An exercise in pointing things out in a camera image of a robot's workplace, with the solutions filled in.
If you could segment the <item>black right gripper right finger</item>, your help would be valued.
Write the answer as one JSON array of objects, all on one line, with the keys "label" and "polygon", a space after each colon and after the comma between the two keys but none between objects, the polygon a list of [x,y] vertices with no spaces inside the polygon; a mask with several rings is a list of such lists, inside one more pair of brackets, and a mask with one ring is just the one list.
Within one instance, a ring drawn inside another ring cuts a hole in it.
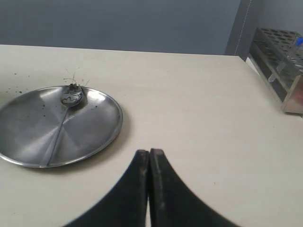
[{"label": "black right gripper right finger", "polygon": [[153,227],[236,226],[185,185],[161,149],[150,150],[149,200]]}]

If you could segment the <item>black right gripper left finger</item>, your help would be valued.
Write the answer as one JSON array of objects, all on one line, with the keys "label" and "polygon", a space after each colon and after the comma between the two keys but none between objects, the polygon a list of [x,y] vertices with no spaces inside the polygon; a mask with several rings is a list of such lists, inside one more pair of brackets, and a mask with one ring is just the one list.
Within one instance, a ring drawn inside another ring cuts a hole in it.
[{"label": "black right gripper left finger", "polygon": [[148,199],[149,152],[135,152],[115,186],[67,227],[144,227]]}]

